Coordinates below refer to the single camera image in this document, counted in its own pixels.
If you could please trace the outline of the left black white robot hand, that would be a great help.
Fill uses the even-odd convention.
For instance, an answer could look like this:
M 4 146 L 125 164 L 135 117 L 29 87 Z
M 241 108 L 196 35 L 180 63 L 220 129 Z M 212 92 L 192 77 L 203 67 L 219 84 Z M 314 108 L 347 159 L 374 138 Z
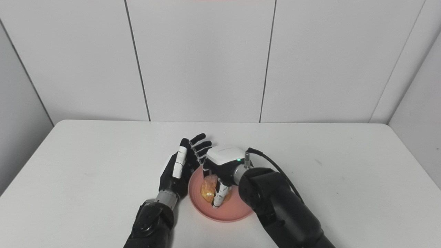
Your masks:
M 178 200 L 183 199 L 188 194 L 192 174 L 203 167 L 211 147 L 212 142 L 206 140 L 205 133 L 200 133 L 192 139 L 183 138 L 160 177 L 159 191 L 171 193 Z

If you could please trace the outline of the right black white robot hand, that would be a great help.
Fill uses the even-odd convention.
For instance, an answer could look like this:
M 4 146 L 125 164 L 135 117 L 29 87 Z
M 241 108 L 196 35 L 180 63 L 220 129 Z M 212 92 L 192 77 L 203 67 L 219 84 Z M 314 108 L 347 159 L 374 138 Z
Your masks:
M 208 202 L 214 209 L 230 198 L 232 187 L 239 185 L 248 162 L 246 152 L 234 146 L 215 146 L 208 150 L 201 194 L 207 198 L 207 193 L 211 193 Z

